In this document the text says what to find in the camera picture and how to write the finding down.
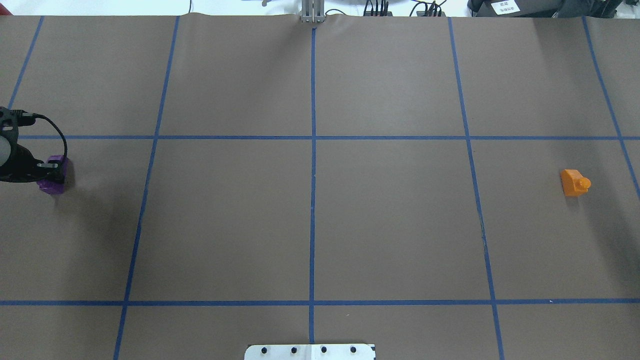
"orange block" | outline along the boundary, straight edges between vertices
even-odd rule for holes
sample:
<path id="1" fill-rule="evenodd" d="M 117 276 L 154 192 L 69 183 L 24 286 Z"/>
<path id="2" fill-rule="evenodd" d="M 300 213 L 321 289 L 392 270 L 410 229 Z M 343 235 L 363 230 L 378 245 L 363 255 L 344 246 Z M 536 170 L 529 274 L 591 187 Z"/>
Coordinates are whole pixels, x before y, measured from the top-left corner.
<path id="1" fill-rule="evenodd" d="M 564 196 L 578 197 L 589 191 L 591 180 L 582 176 L 578 170 L 564 169 L 560 173 Z"/>

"blue grid line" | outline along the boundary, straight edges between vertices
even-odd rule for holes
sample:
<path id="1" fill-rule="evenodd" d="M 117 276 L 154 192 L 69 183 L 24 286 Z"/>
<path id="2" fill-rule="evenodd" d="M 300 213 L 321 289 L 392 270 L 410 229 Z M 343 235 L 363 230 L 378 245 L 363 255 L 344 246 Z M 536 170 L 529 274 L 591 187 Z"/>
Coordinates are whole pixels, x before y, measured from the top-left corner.
<path id="1" fill-rule="evenodd" d="M 309 214 L 309 343 L 314 334 L 316 297 L 316 28 L 311 29 L 311 204 Z"/>
<path id="2" fill-rule="evenodd" d="M 7 105 L 8 109 L 13 108 L 13 102 L 15 101 L 15 97 L 18 95 L 18 89 L 20 88 L 20 84 L 22 83 L 22 77 L 24 76 L 24 72 L 27 70 L 27 64 L 31 59 L 31 53 L 33 53 L 33 48 L 36 46 L 36 40 L 38 40 L 38 35 L 40 34 L 40 29 L 42 28 L 43 22 L 44 22 L 44 16 L 41 16 L 40 21 L 38 21 L 38 27 L 36 28 L 36 31 L 33 34 L 31 45 L 29 45 L 29 51 L 27 51 L 27 56 L 24 58 L 24 63 L 22 63 L 20 74 L 18 75 L 18 79 L 16 80 L 15 86 L 13 87 L 13 93 L 11 94 L 11 99 L 9 100 L 9 104 Z"/>
<path id="3" fill-rule="evenodd" d="M 113 351 L 113 360 L 118 360 L 118 356 L 120 355 L 120 345 L 122 344 L 122 335 L 124 333 L 124 325 L 127 318 L 127 307 L 129 303 L 129 296 L 131 295 L 131 283 L 133 281 L 133 273 L 136 267 L 136 258 L 138 256 L 138 245 L 140 244 L 140 234 L 142 232 L 142 219 L 145 216 L 145 208 L 147 207 L 147 195 L 149 191 L 149 182 L 151 180 L 151 171 L 154 167 L 154 160 L 156 157 L 156 147 L 158 143 L 158 136 L 160 134 L 160 125 L 162 124 L 162 114 L 164 111 L 164 99 L 166 98 L 166 89 L 169 86 L 169 75 L 171 74 L 173 51 L 175 49 L 175 39 L 178 34 L 179 24 L 180 24 L 180 17 L 176 16 L 175 25 L 173 26 L 173 37 L 171 40 L 171 49 L 169 50 L 169 59 L 167 60 L 166 72 L 164 74 L 164 85 L 162 89 L 162 95 L 160 97 L 160 107 L 158 109 L 156 131 L 154 133 L 154 143 L 151 146 L 151 155 L 149 156 L 149 166 L 147 169 L 147 178 L 145 180 L 145 189 L 142 195 L 140 215 L 138 216 L 138 229 L 136 230 L 136 237 L 133 243 L 133 250 L 131 254 L 131 263 L 129 265 L 129 275 L 127 276 L 127 286 L 125 288 L 125 293 L 124 293 L 124 304 L 122 305 L 122 313 L 120 315 L 120 326 L 118 327 L 118 336 L 116 338 L 116 345 Z"/>
<path id="4" fill-rule="evenodd" d="M 123 306 L 124 301 L 109 300 L 0 300 L 0 306 Z M 640 304 L 640 298 L 554 298 L 554 299 L 436 299 L 436 300 L 137 300 L 127 306 L 473 306 L 473 305 L 565 305 Z"/>
<path id="5" fill-rule="evenodd" d="M 584 26 L 584 34 L 587 36 L 587 43 L 589 44 L 589 52 L 591 53 L 591 59 L 593 60 L 593 67 L 596 70 L 596 75 L 598 76 L 600 87 L 602 88 L 602 94 L 604 95 L 604 99 L 607 102 L 607 107 L 609 108 L 609 114 L 611 114 L 611 121 L 613 121 L 613 126 L 616 128 L 616 134 L 618 134 L 620 147 L 622 148 L 622 153 L 624 154 L 625 161 L 627 162 L 629 174 L 631 175 L 631 181 L 633 181 L 634 186 L 636 188 L 636 195 L 638 196 L 638 199 L 640 199 L 640 186 L 638 185 L 636 172 L 634 172 L 634 167 L 631 165 L 631 159 L 629 158 L 629 153 L 627 152 L 627 146 L 625 146 L 625 140 L 622 137 L 622 132 L 620 131 L 620 126 L 618 125 L 618 119 L 616 118 L 616 113 L 615 111 L 613 111 L 613 105 L 611 104 L 611 99 L 609 98 L 609 92 L 607 91 L 607 87 L 604 85 L 604 79 L 602 79 L 602 73 L 600 72 L 600 67 L 598 66 L 598 60 L 596 59 L 596 54 L 593 50 L 593 43 L 591 42 L 591 33 L 589 32 L 589 26 L 587 25 L 587 18 L 584 16 L 582 17 L 582 25 Z"/>
<path id="6" fill-rule="evenodd" d="M 484 245 L 484 265 L 486 268 L 486 278 L 489 285 L 489 295 L 491 296 L 493 310 L 493 325 L 495 327 L 495 337 L 498 344 L 498 354 L 500 360 L 504 360 L 504 347 L 502 346 L 502 333 L 500 331 L 500 319 L 498 317 L 498 307 L 495 304 L 495 289 L 493 287 L 493 275 L 491 271 L 491 260 L 489 257 L 489 246 L 486 242 L 486 231 L 484 230 L 484 217 L 482 213 L 482 204 L 480 203 L 480 191 L 476 177 L 476 164 L 474 163 L 473 150 L 471 148 L 471 136 L 469 134 L 469 125 L 467 122 L 467 107 L 465 106 L 465 98 L 462 92 L 462 81 L 460 79 L 460 67 L 458 65 L 458 53 L 456 51 L 456 39 L 453 33 L 453 22 L 451 18 L 447 18 L 449 22 L 449 36 L 451 38 L 451 51 L 453 55 L 453 65 L 456 71 L 456 81 L 458 83 L 458 97 L 460 98 L 460 110 L 462 112 L 462 123 L 465 128 L 465 136 L 467 138 L 467 153 L 469 156 L 469 166 L 471 169 L 471 180 L 474 185 L 474 195 L 476 196 L 476 209 L 480 220 L 480 228 L 482 231 L 482 241 Z"/>
<path id="7" fill-rule="evenodd" d="M 65 135 L 67 140 L 153 140 L 154 135 Z M 618 136 L 518 136 L 470 135 L 471 140 L 619 140 Z M 23 140 L 60 140 L 59 135 L 20 135 Z M 158 140 L 466 140 L 458 135 L 159 135 Z M 624 140 L 640 140 L 640 136 L 622 136 Z"/>

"purple object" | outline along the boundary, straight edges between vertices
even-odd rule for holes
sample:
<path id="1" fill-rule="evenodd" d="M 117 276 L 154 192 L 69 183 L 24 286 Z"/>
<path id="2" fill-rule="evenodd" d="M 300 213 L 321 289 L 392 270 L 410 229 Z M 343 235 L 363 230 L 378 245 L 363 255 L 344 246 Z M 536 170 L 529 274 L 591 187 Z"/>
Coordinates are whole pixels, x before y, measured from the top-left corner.
<path id="1" fill-rule="evenodd" d="M 52 161 L 61 161 L 62 157 L 63 157 L 62 155 L 49 156 L 49 159 L 47 159 L 47 162 L 50 163 Z M 38 186 L 40 187 L 40 190 L 45 193 L 48 193 L 49 195 L 60 195 L 63 192 L 65 192 L 65 180 L 67 178 L 68 163 L 69 163 L 69 159 L 67 158 L 65 159 L 65 162 L 62 164 L 61 175 L 62 175 L 63 182 L 61 184 L 51 180 L 40 180 L 38 181 Z"/>

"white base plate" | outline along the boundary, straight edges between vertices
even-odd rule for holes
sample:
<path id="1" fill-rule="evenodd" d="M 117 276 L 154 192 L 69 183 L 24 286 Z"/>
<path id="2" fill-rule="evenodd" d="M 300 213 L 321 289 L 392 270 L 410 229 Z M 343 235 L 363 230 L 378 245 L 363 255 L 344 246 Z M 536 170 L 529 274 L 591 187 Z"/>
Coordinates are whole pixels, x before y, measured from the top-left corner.
<path id="1" fill-rule="evenodd" d="M 375 360 L 371 344 L 252 345 L 244 360 Z"/>

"white bracket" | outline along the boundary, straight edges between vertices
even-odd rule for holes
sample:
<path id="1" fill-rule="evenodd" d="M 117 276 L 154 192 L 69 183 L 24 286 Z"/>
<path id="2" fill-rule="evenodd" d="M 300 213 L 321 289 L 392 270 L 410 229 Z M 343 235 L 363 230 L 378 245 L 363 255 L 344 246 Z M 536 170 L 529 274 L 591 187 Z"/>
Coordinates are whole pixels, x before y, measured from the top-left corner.
<path id="1" fill-rule="evenodd" d="M 324 0 L 302 0 L 302 22 L 324 22 Z"/>
<path id="2" fill-rule="evenodd" d="M 244 360 L 376 360 L 371 344 L 252 345 Z"/>

